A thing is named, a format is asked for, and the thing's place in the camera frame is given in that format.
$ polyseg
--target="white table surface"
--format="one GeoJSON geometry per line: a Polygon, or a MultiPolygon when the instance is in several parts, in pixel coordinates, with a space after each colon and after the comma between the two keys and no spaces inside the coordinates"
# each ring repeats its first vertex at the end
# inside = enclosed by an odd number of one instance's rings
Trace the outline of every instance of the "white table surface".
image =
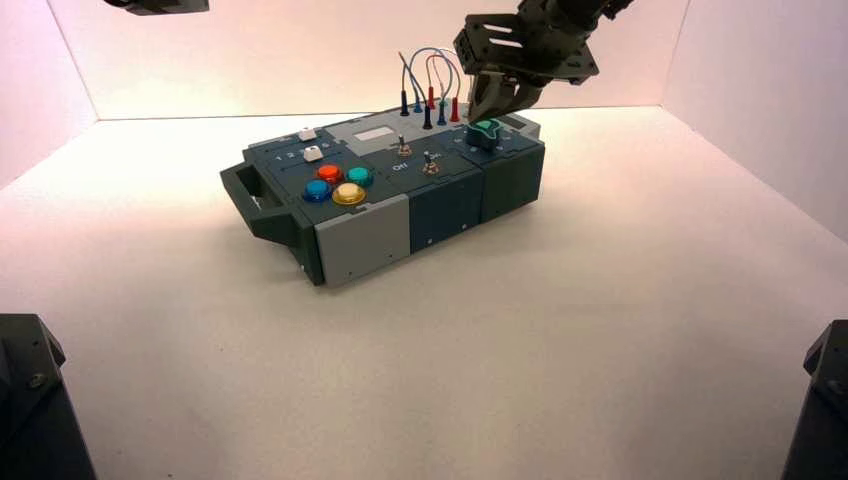
{"type": "Polygon", "coordinates": [[[848,245],[660,108],[543,110],[542,197],[347,287],[218,171],[349,116],[97,124],[0,191],[103,479],[770,479],[848,245]]]}

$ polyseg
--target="electronics test box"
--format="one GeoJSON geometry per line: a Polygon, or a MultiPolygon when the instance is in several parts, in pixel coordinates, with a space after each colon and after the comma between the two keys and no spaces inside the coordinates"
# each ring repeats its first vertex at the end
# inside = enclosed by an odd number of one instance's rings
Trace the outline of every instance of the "electronics test box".
{"type": "Polygon", "coordinates": [[[427,118],[393,109],[304,129],[251,145],[221,178],[253,235],[331,287],[538,198],[539,124],[427,118]]]}

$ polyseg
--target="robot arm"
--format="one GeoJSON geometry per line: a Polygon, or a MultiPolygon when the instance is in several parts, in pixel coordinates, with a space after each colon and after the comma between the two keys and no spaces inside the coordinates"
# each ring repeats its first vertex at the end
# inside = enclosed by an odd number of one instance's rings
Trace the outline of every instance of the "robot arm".
{"type": "Polygon", "coordinates": [[[469,15],[454,40],[474,76],[471,123],[529,108],[553,80],[580,85],[598,74],[586,40],[604,15],[633,0],[523,0],[517,14],[469,15]]]}

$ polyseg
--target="white backdrop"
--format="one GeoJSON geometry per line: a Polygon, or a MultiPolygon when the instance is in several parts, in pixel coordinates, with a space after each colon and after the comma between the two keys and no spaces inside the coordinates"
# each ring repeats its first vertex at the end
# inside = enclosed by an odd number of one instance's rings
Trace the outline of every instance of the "white backdrop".
{"type": "Polygon", "coordinates": [[[848,2],[693,0],[665,107],[848,240],[848,2]]]}
{"type": "Polygon", "coordinates": [[[0,0],[0,188],[94,123],[47,0],[0,0]]]}
{"type": "MultiPolygon", "coordinates": [[[[212,0],[139,18],[100,0],[50,2],[102,119],[366,112],[399,103],[398,50],[449,46],[469,13],[519,0],[212,0]]],[[[542,106],[654,105],[686,0],[638,0],[590,45],[601,76],[542,106]]]]}

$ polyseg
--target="green button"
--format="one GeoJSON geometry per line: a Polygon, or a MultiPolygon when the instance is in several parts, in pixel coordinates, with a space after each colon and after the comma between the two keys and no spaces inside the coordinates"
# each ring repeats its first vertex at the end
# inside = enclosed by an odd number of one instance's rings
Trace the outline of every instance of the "green button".
{"type": "Polygon", "coordinates": [[[371,172],[367,168],[355,167],[347,172],[347,179],[360,187],[367,187],[371,184],[371,172]]]}

